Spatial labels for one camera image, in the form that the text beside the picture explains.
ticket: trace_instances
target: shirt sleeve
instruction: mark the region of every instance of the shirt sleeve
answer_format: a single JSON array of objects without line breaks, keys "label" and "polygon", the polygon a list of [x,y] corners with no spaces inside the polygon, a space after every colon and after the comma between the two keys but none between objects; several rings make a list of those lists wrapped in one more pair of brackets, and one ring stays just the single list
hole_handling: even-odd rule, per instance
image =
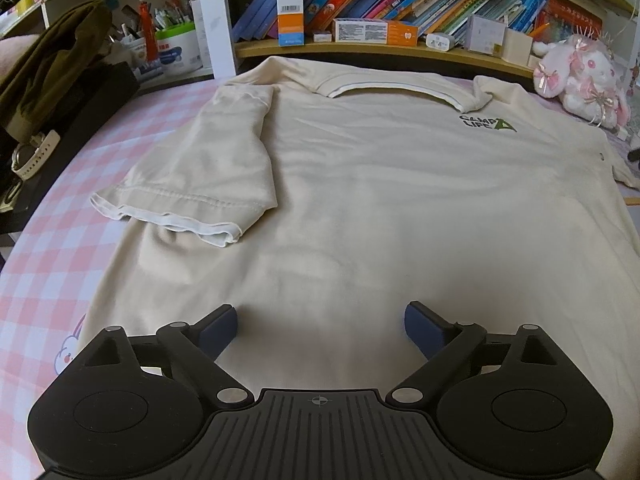
[{"label": "shirt sleeve", "polygon": [[92,205],[111,219],[125,216],[196,233],[212,245],[237,242],[276,207],[271,160],[260,140],[272,86],[221,86],[189,124],[156,144]]}]

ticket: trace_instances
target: plush toy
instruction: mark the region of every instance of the plush toy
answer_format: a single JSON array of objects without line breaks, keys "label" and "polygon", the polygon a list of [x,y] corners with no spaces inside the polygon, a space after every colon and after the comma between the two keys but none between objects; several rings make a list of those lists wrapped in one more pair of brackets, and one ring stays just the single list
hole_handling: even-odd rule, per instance
[{"label": "plush toy", "polygon": [[598,126],[625,126],[630,113],[621,74],[601,41],[574,34],[560,43],[536,42],[533,51],[544,56],[533,71],[538,94],[558,96],[565,110]]}]

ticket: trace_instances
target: white watch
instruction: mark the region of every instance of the white watch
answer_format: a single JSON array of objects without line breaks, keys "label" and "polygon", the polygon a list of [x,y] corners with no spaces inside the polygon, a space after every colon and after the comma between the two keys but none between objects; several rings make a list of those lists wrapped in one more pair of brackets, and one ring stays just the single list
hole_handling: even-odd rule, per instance
[{"label": "white watch", "polygon": [[38,173],[55,147],[60,142],[60,136],[51,130],[46,137],[36,134],[28,144],[18,145],[11,157],[11,170],[23,180]]}]

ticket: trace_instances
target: green jacket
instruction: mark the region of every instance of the green jacket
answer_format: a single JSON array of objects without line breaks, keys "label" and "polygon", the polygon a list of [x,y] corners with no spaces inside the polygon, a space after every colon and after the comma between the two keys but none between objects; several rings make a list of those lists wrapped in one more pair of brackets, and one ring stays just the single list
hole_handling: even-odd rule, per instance
[{"label": "green jacket", "polygon": [[111,11],[101,0],[60,16],[0,81],[0,126],[29,142],[92,62],[110,26]]}]

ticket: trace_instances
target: bedsheet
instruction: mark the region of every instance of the bedsheet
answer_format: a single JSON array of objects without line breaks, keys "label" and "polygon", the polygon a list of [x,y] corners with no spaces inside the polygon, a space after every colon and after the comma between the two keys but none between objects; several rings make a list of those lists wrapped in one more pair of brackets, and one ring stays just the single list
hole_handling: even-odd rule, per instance
[{"label": "bedsheet", "polygon": [[200,82],[130,102],[66,168],[16,243],[0,274],[0,479],[33,479],[42,470],[26,433],[29,410],[73,357],[126,225],[95,212],[89,195],[120,181],[215,89],[215,81]]}]

